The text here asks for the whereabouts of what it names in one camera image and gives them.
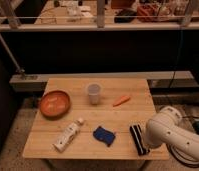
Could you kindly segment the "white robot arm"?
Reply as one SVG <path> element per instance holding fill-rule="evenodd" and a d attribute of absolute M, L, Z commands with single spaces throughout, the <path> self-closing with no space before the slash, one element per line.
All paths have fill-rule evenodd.
<path fill-rule="evenodd" d="M 163 107 L 147 122 L 144 139 L 149 148 L 159 148 L 163 143 L 173 145 L 199 161 L 199 135 L 179 127 L 182 114 L 172 106 Z"/>

